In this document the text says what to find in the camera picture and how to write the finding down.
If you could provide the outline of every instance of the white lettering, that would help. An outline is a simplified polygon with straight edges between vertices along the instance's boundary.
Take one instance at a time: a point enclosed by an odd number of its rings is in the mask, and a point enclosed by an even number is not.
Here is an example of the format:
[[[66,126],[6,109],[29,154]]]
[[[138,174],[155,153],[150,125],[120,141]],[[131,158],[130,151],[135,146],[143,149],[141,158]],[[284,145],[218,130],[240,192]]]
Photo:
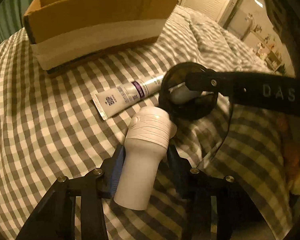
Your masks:
[[[271,88],[268,84],[263,84],[263,96],[266,98],[271,96]]]
[[[282,91],[281,91],[281,87],[278,87],[278,92],[275,94],[275,98],[278,98],[278,97],[281,97],[282,100],[284,99]]]
[[[289,88],[289,97],[288,97],[290,102],[294,102],[294,100],[296,99],[294,96],[294,88]]]

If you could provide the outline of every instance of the plaid blanket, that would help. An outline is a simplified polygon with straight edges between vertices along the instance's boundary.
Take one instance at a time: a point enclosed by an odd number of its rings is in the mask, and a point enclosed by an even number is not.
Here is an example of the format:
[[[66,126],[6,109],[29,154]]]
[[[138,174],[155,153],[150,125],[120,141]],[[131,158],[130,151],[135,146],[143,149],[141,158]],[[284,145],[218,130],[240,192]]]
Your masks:
[[[56,178],[83,176],[123,143],[132,116],[157,105],[154,95],[107,121],[92,102],[121,83],[194,61],[216,71],[267,68],[249,48],[204,15],[176,7],[157,43],[127,49],[49,78],[21,29],[0,45],[0,231],[14,239]],[[192,166],[223,178],[232,175],[248,192],[276,239],[291,227],[279,134],[271,111],[233,106],[219,96],[215,109],[194,122],[176,120],[172,139]],[[146,211],[105,200],[110,239],[180,239],[186,202],[165,163],[159,166]],[[76,204],[80,238],[80,199]]]

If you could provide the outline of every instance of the cardboard box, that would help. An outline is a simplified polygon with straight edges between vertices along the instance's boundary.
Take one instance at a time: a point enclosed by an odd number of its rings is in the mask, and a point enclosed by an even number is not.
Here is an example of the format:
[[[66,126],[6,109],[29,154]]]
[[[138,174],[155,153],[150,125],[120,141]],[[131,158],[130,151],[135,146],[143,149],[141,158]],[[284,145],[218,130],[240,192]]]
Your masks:
[[[177,1],[33,0],[23,20],[40,66],[55,70],[155,42]]]

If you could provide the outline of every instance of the metal screw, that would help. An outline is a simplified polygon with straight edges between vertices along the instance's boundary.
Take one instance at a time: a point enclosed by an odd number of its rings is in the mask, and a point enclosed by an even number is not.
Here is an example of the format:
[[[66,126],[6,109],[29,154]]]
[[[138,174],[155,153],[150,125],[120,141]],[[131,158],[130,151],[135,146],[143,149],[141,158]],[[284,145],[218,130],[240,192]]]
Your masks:
[[[216,87],[217,86],[217,81],[215,81],[214,79],[211,80],[211,85]]]
[[[234,182],[234,177],[232,177],[232,176],[226,176],[226,181],[228,181],[228,182]]]
[[[100,169],[100,168],[96,168],[96,169],[93,170],[93,174],[95,174],[95,175],[100,175],[102,173],[103,173],[103,170]]]
[[[67,176],[62,175],[62,176],[60,176],[60,177],[57,178],[57,181],[59,181],[59,182],[65,182],[66,179],[67,179]]]
[[[200,172],[200,170],[197,169],[197,168],[191,168],[191,169],[190,169],[190,172],[191,172],[192,174],[198,174],[198,173]]]

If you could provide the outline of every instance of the checkered fabric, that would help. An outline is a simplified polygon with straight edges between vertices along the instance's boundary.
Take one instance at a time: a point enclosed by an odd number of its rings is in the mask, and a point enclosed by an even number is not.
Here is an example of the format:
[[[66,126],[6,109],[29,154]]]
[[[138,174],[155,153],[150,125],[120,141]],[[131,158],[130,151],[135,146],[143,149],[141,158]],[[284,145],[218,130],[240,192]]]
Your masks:
[[[154,95],[107,121],[92,95],[119,84],[194,61],[216,71],[267,68],[241,41],[204,15],[176,7],[157,43],[127,49],[49,78],[21,29],[0,45],[0,231],[15,239],[22,225],[58,176],[70,179],[100,167],[123,143],[132,116],[157,105]],[[171,140],[192,166],[223,178],[232,175],[248,192],[276,239],[291,227],[275,115],[233,106],[219,96],[206,117],[176,120]],[[110,239],[180,239],[186,202],[179,198],[165,162],[159,166],[146,211],[103,203]],[[76,205],[80,239],[80,200]]]

